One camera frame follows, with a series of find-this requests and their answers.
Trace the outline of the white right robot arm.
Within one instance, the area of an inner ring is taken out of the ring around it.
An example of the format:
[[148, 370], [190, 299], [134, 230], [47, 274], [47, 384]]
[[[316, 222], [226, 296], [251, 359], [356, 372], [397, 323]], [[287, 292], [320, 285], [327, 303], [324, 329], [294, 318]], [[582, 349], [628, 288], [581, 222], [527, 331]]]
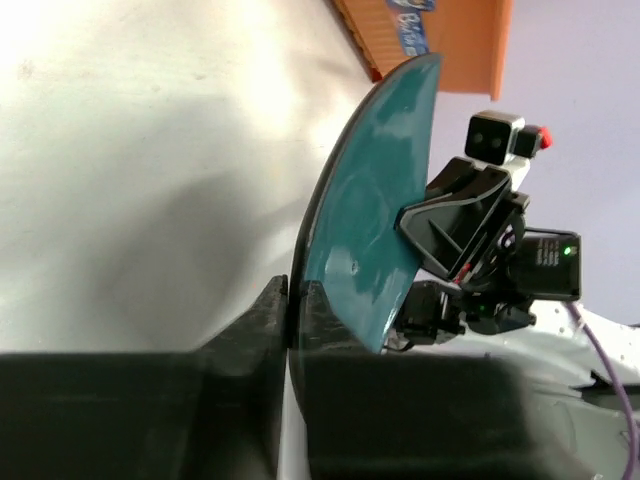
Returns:
[[315, 479], [635, 479], [639, 332], [577, 304], [531, 163], [331, 157], [301, 228], [291, 369]]

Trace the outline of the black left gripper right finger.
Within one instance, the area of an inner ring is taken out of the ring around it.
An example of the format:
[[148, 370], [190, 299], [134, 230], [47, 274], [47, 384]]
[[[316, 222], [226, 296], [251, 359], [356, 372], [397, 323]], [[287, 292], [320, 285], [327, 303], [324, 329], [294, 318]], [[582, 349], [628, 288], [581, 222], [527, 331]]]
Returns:
[[315, 479], [635, 479], [639, 436], [492, 357], [369, 352], [309, 282], [298, 402]]

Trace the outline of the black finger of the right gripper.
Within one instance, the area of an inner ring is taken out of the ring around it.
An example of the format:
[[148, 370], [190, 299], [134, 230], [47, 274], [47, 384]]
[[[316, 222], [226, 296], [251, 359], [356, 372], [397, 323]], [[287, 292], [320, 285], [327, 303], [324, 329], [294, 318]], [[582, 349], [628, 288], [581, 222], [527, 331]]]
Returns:
[[455, 157], [427, 185], [423, 201], [400, 210], [397, 231], [424, 270], [452, 281], [487, 238], [489, 220], [509, 192], [507, 171]]

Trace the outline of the teal square plate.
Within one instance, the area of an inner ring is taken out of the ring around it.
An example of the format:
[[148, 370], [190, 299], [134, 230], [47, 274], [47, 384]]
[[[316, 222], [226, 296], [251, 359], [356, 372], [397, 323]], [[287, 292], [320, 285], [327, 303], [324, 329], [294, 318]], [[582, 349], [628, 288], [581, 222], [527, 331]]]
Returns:
[[313, 190], [297, 236], [287, 328], [289, 368], [307, 428], [328, 394], [307, 386], [306, 360], [336, 350], [378, 354], [419, 269], [396, 233], [423, 201], [440, 77], [437, 54], [394, 68], [361, 101]]

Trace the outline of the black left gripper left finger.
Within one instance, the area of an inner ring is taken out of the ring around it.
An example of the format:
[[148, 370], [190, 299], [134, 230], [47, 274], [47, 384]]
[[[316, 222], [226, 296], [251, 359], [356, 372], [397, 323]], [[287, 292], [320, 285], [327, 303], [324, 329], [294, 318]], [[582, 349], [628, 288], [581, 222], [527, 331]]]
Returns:
[[273, 479], [285, 276], [202, 347], [1, 358], [5, 479]]

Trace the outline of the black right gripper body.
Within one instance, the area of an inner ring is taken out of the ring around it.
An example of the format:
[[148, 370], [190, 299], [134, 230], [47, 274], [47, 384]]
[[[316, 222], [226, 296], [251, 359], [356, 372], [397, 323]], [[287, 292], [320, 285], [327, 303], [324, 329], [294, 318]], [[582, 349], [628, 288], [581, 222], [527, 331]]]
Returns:
[[487, 238], [454, 280], [428, 272], [431, 279], [410, 288], [393, 326], [406, 349], [467, 332], [492, 336], [531, 327], [534, 302], [580, 299], [580, 235], [528, 227], [528, 203], [524, 194], [507, 193]]

